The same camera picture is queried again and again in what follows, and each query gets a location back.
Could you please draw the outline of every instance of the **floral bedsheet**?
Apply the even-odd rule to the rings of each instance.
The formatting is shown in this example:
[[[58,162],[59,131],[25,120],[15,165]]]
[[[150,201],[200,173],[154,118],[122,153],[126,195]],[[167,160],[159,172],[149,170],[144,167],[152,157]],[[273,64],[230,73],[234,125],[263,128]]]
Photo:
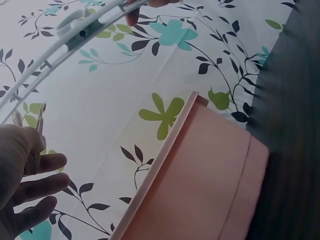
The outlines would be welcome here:
[[[0,0],[0,100],[58,39],[62,19],[105,4]],[[143,6],[136,26],[121,19],[73,54],[19,108],[24,125],[34,127],[47,103],[42,154],[66,154],[68,164],[59,171],[71,182],[56,195],[50,218],[18,239],[107,240],[192,91],[245,127],[257,75],[294,8],[293,0]]]

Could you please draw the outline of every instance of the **black leaf print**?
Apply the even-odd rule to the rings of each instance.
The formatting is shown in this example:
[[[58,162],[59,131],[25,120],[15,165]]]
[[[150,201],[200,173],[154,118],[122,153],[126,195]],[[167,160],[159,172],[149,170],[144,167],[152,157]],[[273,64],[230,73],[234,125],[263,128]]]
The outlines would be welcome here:
[[[249,91],[248,89],[246,89],[244,86],[243,86],[243,90],[244,90],[247,94],[250,94],[250,95],[254,96],[254,94],[253,94],[251,91]]]
[[[34,63],[34,60],[32,59],[32,60],[30,61],[30,63],[28,64],[27,68],[29,68],[33,63]]]
[[[144,49],[148,45],[149,41],[150,40],[135,41],[131,45],[132,51],[134,52],[140,49]]]
[[[0,61],[2,62],[2,58],[4,57],[4,50],[1,48],[0,50]]]
[[[146,39],[147,38],[145,36],[142,36],[140,33],[137,33],[136,31],[132,31],[132,35],[137,37],[137,38],[142,38],[142,39]]]
[[[8,51],[8,52],[6,53],[5,58],[4,58],[4,61],[6,61],[8,58],[11,57],[12,51],[13,51],[13,50],[11,49],[10,51]]]
[[[243,78],[248,84],[252,85],[252,86],[256,86],[249,78],[244,77]]]
[[[227,8],[227,9],[233,9],[233,8],[235,8],[236,6],[234,6],[234,5],[225,5],[224,7]]]
[[[137,24],[141,24],[141,25],[149,25],[150,23],[154,23],[154,21],[139,21],[139,22],[137,22]]]
[[[194,11],[190,8],[186,8],[186,7],[183,7],[183,6],[177,6],[178,9],[183,9],[183,10],[188,10],[188,11]]]
[[[265,68],[263,66],[260,66],[258,64],[255,65],[259,70],[265,70]]]
[[[22,74],[25,70],[25,63],[24,61],[22,61],[21,59],[19,59],[19,63],[18,63],[18,69],[20,71],[20,73]]]
[[[41,34],[45,37],[52,37],[53,35],[48,31],[41,31]]]
[[[240,27],[239,27],[239,21],[238,21],[238,20],[237,20],[237,21],[234,21],[234,22],[232,23],[232,28],[233,28],[233,30],[235,31],[235,33],[239,32]]]
[[[97,209],[97,210],[103,211],[103,210],[106,210],[109,207],[110,207],[109,205],[105,205],[105,204],[102,204],[102,203],[94,203],[94,204],[90,205],[88,207],[88,209]]]
[[[28,22],[28,20],[23,21],[23,22],[21,23],[21,27],[22,27],[23,25],[25,25],[27,22]]]
[[[134,145],[134,152],[135,152],[136,157],[142,163],[144,161],[144,154],[142,153],[141,149],[137,145]]]
[[[248,105],[248,103],[243,104],[243,111],[249,116],[252,113],[252,108]]]
[[[222,39],[221,39],[221,38],[219,38],[218,36],[216,36],[216,35],[214,35],[214,34],[210,34],[210,36],[211,36],[211,37],[213,37],[214,39],[216,39],[216,40],[218,40],[218,41],[222,42]]]
[[[236,63],[231,58],[230,58],[230,60],[231,60],[231,64],[232,64],[233,70],[235,71],[235,73],[238,73],[239,69],[238,69]]]
[[[58,227],[68,240],[72,240],[72,234],[70,230],[62,223],[61,217],[59,218],[59,221],[58,221]]]
[[[282,2],[281,4],[288,6],[289,8],[296,9],[296,5],[292,4],[291,2]]]
[[[194,28],[194,30],[197,30],[197,26],[195,25],[195,23],[194,23],[193,21],[187,20],[186,22],[187,22],[188,24],[190,24],[190,25]]]
[[[243,70],[241,65],[239,66],[239,71],[240,71],[241,76],[243,76],[244,75],[244,70]]]
[[[160,44],[159,44],[158,41],[155,42],[155,43],[152,45],[151,51],[152,51],[152,54],[153,54],[154,56],[157,56],[158,51],[159,51],[159,47],[160,47]]]
[[[40,73],[41,73],[40,71],[34,71],[34,72],[32,73],[32,75],[37,77],[37,76],[39,76]]]
[[[150,17],[143,15],[143,14],[139,14],[139,18],[140,19],[150,19]]]
[[[79,189],[79,194],[83,194],[85,192],[89,192],[92,190],[92,188],[94,187],[94,184],[93,183],[86,183],[86,184],[83,184],[80,189]]]
[[[219,18],[220,18],[222,21],[224,21],[225,23],[230,24],[229,21],[228,21],[227,19],[225,19],[223,16],[220,16]]]
[[[58,215],[58,214],[56,214],[56,213],[53,213],[53,214],[50,215],[49,221],[50,221],[50,223],[51,223],[52,225],[55,225],[55,224],[57,223],[57,220],[56,220],[56,216],[57,216],[57,215]]]
[[[38,32],[37,34],[33,35],[32,38],[31,38],[31,40],[33,40],[33,39],[35,39],[35,38],[37,38],[37,37],[39,37],[39,32]]]
[[[233,31],[228,31],[226,34],[229,34],[230,36],[233,36],[233,37],[237,36]]]
[[[210,20],[210,21],[213,21],[213,19],[212,19],[211,17],[207,16],[207,15],[204,15],[203,18],[204,18],[204,19],[208,19],[208,20]]]
[[[243,54],[245,54],[245,51],[242,49],[242,47],[240,47],[238,44],[236,46]]]
[[[196,59],[203,61],[203,62],[208,62],[209,60],[204,58],[203,56],[197,56]]]
[[[124,196],[124,197],[120,197],[119,198],[121,201],[123,201],[123,202],[125,202],[126,204],[129,204],[130,202],[131,202],[131,197],[126,197],[126,196]]]
[[[218,30],[216,30],[216,33],[218,34],[219,38],[220,38],[221,41],[222,41],[222,36],[221,36],[220,33],[218,32]]]
[[[25,88],[27,88],[27,87],[29,86],[29,84],[26,84],[26,83],[24,83],[24,84],[22,84],[22,85],[23,85]],[[32,92],[33,92],[33,93],[39,93],[37,89],[33,89]]]
[[[62,191],[64,191],[66,194],[69,194],[69,195],[71,195],[71,196],[75,196],[74,193],[73,193],[69,188],[65,188],[65,189],[62,190]]]
[[[228,44],[228,39],[227,39],[226,35],[223,34],[222,37],[223,37],[223,40],[225,41],[225,43]]]
[[[120,146],[120,147],[121,147],[121,151],[123,152],[125,157],[127,159],[130,159],[130,160],[132,160],[132,161],[134,161],[136,163],[136,160],[135,160],[134,156],[127,149],[125,149],[124,147],[122,147],[122,146]]]
[[[235,111],[231,113],[232,117],[235,118],[240,123],[246,123],[248,122],[248,117],[241,111]]]
[[[23,37],[25,38],[25,37],[28,37],[28,36],[30,36],[31,34],[34,34],[33,32],[28,32],[26,35],[24,35]]]
[[[187,8],[195,9],[193,6],[187,5],[187,4],[185,4],[185,3],[184,3],[183,5],[185,5]]]
[[[146,164],[151,165],[154,162],[154,158],[149,159],[149,161],[146,162]]]
[[[70,180],[69,183],[70,188],[72,188],[76,193],[78,192],[77,186],[75,185],[75,183],[73,181]]]
[[[222,58],[221,57],[218,57],[216,59],[216,64],[219,65],[219,64],[222,64]]]
[[[199,66],[198,74],[201,74],[201,75],[206,74],[208,72],[208,67],[209,67],[208,63],[201,63]]]

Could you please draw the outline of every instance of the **green flower print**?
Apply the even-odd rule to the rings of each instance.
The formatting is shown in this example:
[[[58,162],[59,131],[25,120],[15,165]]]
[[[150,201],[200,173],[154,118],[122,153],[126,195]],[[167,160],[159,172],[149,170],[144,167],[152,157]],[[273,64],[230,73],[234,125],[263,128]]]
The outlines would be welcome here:
[[[43,14],[53,14],[53,15],[55,15],[56,12],[58,12],[60,9],[61,9],[61,7],[59,7],[59,6],[52,6],[52,7],[46,8],[43,11]]]
[[[198,34],[192,29],[182,28],[182,24],[180,20],[171,19],[167,26],[159,22],[152,22],[149,25],[161,34],[159,37],[160,45],[172,46],[177,44],[180,49],[191,51],[192,48],[186,41],[195,39]]]
[[[80,3],[82,4],[86,4],[85,6],[86,7],[89,7],[89,6],[100,6],[101,5],[101,2],[98,2],[98,1],[95,1],[95,0],[80,0]]]
[[[51,231],[50,222],[43,221],[35,226],[32,231],[24,231],[19,236],[22,240],[51,240]]]
[[[143,120],[161,122],[156,137],[159,141],[162,141],[168,136],[169,127],[174,125],[174,122],[176,121],[178,114],[181,112],[185,102],[183,99],[175,97],[172,99],[167,110],[165,110],[164,102],[157,93],[152,93],[152,100],[159,113],[148,109],[141,109],[139,111],[139,116]]]

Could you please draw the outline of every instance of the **fingernail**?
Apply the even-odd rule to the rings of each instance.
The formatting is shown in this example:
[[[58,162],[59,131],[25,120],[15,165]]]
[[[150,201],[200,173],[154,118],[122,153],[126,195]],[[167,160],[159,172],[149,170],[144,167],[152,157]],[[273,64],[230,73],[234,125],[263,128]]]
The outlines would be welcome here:
[[[41,141],[42,141],[42,144],[45,148],[47,148],[47,141],[46,141],[46,138],[45,136],[41,136]]]

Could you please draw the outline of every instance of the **finger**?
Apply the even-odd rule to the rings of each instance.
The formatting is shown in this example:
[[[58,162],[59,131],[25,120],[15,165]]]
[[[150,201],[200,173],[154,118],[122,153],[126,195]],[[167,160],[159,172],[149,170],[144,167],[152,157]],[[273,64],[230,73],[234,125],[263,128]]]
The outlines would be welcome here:
[[[170,3],[170,0],[150,0],[148,5],[153,8],[163,7]]]
[[[22,134],[26,138],[28,149],[25,149],[26,153],[40,153],[46,149],[46,140],[40,133],[33,127],[23,127]]]
[[[36,206],[16,214],[15,224],[17,236],[46,220],[56,205],[57,199],[54,196],[48,196],[41,200]]]
[[[40,156],[38,174],[52,172],[67,164],[67,158],[62,153],[53,153]]]
[[[36,181],[22,182],[12,196],[13,206],[56,194],[69,185],[65,173],[58,173]]]
[[[130,12],[126,17],[126,22],[129,26],[134,26],[139,19],[139,12],[140,12],[140,8],[137,8],[136,10]]]

